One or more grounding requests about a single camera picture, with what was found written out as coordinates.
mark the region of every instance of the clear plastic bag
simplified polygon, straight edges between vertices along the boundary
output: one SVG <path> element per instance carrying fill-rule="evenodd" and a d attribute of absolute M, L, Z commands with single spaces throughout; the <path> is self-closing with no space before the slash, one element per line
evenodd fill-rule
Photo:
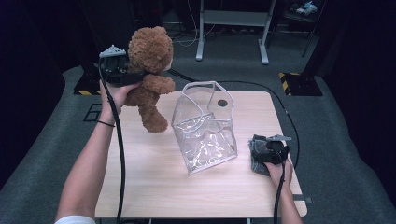
<path fill-rule="evenodd" d="M 184 87 L 172 127 L 189 174 L 237 157 L 233 97 L 216 81 Z"/>

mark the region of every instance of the hand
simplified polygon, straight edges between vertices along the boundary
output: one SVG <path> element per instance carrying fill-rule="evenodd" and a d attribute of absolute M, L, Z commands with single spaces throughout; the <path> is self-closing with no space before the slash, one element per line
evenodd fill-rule
<path fill-rule="evenodd" d="M 265 162 L 264 164 L 267 166 L 271 179 L 277 188 L 283 172 L 282 164 L 273 165 L 271 162 Z M 290 188 L 292 172 L 293 168 L 291 162 L 289 160 L 285 160 L 285 182 L 283 183 L 283 188 Z"/>
<path fill-rule="evenodd" d="M 103 86 L 102 81 L 99 81 L 99 82 L 100 82 L 100 91 L 101 91 L 101 95 L 102 95 L 101 120 L 102 120 L 102 116 L 106 116 L 105 120 L 102 120 L 102 121 L 111 123 L 111 120 L 108 120 L 109 119 L 108 117 L 111 117 L 112 119 L 114 119 L 114 118 L 113 118 L 113 113 L 111 110 L 110 102 L 108 101 L 106 90 L 105 90 L 105 87 Z M 130 90 L 138 87 L 140 85 L 140 83 L 135 83 L 135 84 L 132 84 L 129 86 L 123 86 L 123 87 L 115 87 L 109 83 L 106 83 L 106 85 L 107 85 L 110 95 L 113 98 L 114 104 L 116 105 L 117 113 L 120 114 L 121 108 L 125 102 L 128 92 Z"/>

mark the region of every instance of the gray carpet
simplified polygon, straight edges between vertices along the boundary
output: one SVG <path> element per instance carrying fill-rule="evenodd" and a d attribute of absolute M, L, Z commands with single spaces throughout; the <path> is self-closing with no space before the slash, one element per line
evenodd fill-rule
<path fill-rule="evenodd" d="M 289 111 L 300 137 L 297 175 L 303 194 L 311 198 L 305 223 L 396 223 L 396 211 L 376 174 L 359 157 L 344 117 L 320 76 L 322 97 L 286 96 L 279 72 L 302 72 L 313 43 L 302 58 L 303 35 L 275 35 L 262 65 L 256 35 L 216 35 L 205 42 L 204 59 L 195 61 L 197 42 L 175 43 L 173 69 L 199 80 L 256 82 L 275 92 Z M 52 223 L 63 183 L 90 136 L 94 123 L 83 122 L 99 96 L 73 94 L 83 71 L 64 73 L 66 87 L 50 120 L 13 176 L 0 192 L 0 223 Z M 174 77 L 177 89 L 187 81 Z M 267 91 L 251 84 L 223 83 L 228 91 Z M 273 95 L 285 135 L 296 139 L 290 120 Z M 289 143 L 295 160 L 297 142 Z M 254 219 L 253 223 L 269 220 Z"/>

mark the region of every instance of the yellow and black tape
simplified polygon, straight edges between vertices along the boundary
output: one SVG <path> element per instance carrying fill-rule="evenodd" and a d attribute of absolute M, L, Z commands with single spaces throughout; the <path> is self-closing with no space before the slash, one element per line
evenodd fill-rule
<path fill-rule="evenodd" d="M 299 76 L 299 73 L 279 73 L 280 81 L 282 82 L 283 91 L 286 95 L 291 95 L 290 86 L 288 81 L 286 80 L 286 75 L 294 75 Z"/>
<path fill-rule="evenodd" d="M 99 91 L 74 91 L 75 95 L 100 95 Z"/>

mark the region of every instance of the teddy bear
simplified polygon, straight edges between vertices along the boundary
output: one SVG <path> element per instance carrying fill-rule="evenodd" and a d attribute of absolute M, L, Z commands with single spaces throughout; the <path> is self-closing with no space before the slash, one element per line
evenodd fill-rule
<path fill-rule="evenodd" d="M 134 32 L 128 45 L 128 72 L 147 72 L 139 87 L 128 92 L 125 105 L 138 106 L 143 126 L 149 133 L 162 133 L 168 127 L 166 118 L 158 111 L 161 94 L 175 90 L 175 82 L 164 77 L 173 61 L 171 38 L 161 26 L 144 27 Z"/>

